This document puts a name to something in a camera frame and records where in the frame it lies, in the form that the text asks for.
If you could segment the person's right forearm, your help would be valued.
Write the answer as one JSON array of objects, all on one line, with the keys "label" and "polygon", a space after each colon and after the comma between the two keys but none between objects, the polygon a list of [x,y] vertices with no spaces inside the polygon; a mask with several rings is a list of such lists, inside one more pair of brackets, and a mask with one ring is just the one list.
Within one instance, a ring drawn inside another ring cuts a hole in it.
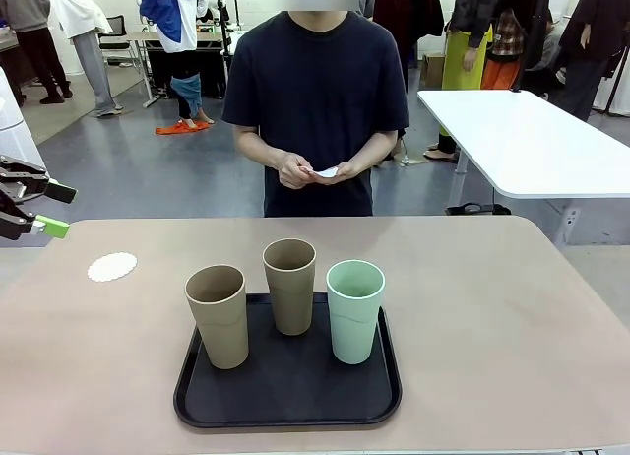
[{"label": "person's right forearm", "polygon": [[269,146],[258,134],[257,127],[234,126],[237,149],[249,160],[282,171],[293,164],[288,152]]}]

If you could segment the dark red hanging garment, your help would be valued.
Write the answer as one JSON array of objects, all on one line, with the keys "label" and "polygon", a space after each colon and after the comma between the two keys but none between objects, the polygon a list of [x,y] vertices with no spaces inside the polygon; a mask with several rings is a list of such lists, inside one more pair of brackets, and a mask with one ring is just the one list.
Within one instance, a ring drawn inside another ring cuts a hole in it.
[{"label": "dark red hanging garment", "polygon": [[440,0],[375,0],[373,21],[392,34],[408,88],[412,49],[421,38],[442,34],[444,17]]}]

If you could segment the mannequin with white coat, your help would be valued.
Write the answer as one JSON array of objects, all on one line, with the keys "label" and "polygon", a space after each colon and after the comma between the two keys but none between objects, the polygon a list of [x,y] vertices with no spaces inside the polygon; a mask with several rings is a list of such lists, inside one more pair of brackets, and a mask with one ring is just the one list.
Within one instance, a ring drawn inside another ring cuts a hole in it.
[{"label": "mannequin with white coat", "polygon": [[93,0],[50,0],[50,4],[93,89],[94,115],[103,118],[121,114],[123,107],[112,96],[97,38],[99,34],[113,34],[107,17]]}]

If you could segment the person's left hand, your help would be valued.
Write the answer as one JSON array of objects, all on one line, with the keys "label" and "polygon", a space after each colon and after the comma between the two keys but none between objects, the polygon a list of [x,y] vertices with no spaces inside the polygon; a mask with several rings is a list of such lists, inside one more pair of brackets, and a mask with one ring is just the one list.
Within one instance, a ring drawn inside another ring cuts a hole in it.
[{"label": "person's left hand", "polygon": [[339,169],[337,173],[337,178],[326,185],[333,185],[351,180],[361,174],[361,168],[359,167],[359,165],[355,164],[352,161],[342,162],[337,165],[337,168]]}]

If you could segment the black office chair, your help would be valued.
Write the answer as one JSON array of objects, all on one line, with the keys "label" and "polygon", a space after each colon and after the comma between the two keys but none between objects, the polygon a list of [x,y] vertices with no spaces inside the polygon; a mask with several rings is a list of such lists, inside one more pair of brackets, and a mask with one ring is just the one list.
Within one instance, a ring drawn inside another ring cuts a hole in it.
[{"label": "black office chair", "polygon": [[97,35],[98,45],[105,56],[107,63],[118,63],[119,66],[127,64],[139,70],[140,65],[131,42],[126,38],[127,30],[123,15],[107,17],[111,27],[108,33]]}]

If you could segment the person in grey sweater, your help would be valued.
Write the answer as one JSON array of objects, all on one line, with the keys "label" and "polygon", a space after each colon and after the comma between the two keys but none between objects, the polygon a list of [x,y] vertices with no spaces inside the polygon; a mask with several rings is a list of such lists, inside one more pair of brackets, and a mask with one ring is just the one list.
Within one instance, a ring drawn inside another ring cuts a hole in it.
[{"label": "person in grey sweater", "polygon": [[41,104],[63,103],[73,96],[48,27],[50,10],[50,0],[0,0],[0,17],[15,32],[46,89]]}]

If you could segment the person's right hand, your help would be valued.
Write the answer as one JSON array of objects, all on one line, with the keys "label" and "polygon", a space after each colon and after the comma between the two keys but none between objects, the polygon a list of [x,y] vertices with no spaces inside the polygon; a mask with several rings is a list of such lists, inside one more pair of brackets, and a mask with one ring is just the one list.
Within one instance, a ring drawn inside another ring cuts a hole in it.
[{"label": "person's right hand", "polygon": [[313,182],[312,166],[304,157],[294,153],[281,154],[277,171],[281,185],[292,190],[299,190]]}]

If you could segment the person's left forearm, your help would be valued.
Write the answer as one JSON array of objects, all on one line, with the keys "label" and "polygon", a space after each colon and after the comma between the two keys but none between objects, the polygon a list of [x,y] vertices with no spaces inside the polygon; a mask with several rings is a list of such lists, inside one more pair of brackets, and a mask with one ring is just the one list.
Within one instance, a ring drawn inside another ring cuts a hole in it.
[{"label": "person's left forearm", "polygon": [[398,131],[376,132],[350,160],[354,175],[359,175],[391,154],[398,142]]}]

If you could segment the light tan tall cup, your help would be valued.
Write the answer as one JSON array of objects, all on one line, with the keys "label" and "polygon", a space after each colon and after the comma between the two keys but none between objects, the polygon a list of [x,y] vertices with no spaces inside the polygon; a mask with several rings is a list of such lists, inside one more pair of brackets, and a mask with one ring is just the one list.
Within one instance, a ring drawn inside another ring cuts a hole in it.
[{"label": "light tan tall cup", "polygon": [[222,370],[249,355],[245,279],[229,265],[214,265],[191,276],[185,295],[211,364]]}]

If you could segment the brown cardboard box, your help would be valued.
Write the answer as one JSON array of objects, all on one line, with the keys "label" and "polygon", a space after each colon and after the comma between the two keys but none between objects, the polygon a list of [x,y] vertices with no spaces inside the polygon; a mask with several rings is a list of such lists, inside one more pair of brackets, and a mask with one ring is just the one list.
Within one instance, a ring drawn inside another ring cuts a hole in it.
[{"label": "brown cardboard box", "polygon": [[442,53],[426,53],[423,55],[421,80],[426,89],[441,89],[444,62],[445,55]]}]

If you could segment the dark brown tall cup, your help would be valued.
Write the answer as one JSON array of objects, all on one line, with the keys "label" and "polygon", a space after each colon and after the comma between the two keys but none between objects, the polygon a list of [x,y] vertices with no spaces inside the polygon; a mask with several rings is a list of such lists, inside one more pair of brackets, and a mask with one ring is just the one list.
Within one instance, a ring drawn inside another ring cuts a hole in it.
[{"label": "dark brown tall cup", "polygon": [[263,251],[263,264],[277,330],[304,334],[311,326],[316,251],[307,241],[284,238]]}]

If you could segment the orange cloth on floor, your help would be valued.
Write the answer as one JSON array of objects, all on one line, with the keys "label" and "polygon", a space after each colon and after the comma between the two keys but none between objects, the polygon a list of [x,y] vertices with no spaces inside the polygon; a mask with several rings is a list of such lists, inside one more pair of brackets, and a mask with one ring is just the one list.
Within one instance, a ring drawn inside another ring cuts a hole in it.
[{"label": "orange cloth on floor", "polygon": [[210,124],[208,122],[196,122],[195,125],[191,127],[185,121],[180,120],[172,126],[156,128],[155,133],[161,136],[183,135],[183,134],[198,133],[198,132],[207,130],[209,128],[210,128]]}]

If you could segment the white scalloped paper coaster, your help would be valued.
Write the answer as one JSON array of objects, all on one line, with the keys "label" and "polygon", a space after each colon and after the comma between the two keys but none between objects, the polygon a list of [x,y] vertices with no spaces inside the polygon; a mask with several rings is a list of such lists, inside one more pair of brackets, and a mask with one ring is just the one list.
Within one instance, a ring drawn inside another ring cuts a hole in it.
[{"label": "white scalloped paper coaster", "polygon": [[300,170],[304,172],[312,182],[329,184],[337,178],[337,173],[339,169],[336,166],[333,166],[321,171],[314,171],[311,168],[302,166]]},{"label": "white scalloped paper coaster", "polygon": [[88,268],[87,276],[97,283],[118,280],[131,273],[138,259],[129,252],[115,252],[96,259]]}]

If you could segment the mannequin with black robe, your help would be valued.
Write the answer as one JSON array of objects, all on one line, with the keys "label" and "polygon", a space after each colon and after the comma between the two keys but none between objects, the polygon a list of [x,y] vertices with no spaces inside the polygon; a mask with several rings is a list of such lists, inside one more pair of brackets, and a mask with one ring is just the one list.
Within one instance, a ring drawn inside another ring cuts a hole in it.
[{"label": "mannequin with black robe", "polygon": [[600,81],[629,28],[630,0],[579,0],[559,42],[567,64],[558,107],[588,120]]}]

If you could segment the mint green tall cup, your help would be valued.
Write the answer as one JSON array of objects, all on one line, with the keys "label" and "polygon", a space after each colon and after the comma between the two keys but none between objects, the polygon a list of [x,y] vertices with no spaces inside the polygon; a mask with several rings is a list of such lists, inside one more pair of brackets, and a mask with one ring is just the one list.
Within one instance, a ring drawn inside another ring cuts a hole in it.
[{"label": "mint green tall cup", "polygon": [[361,364],[372,352],[386,279],[367,261],[346,260],[326,275],[332,348],[346,364]]}]

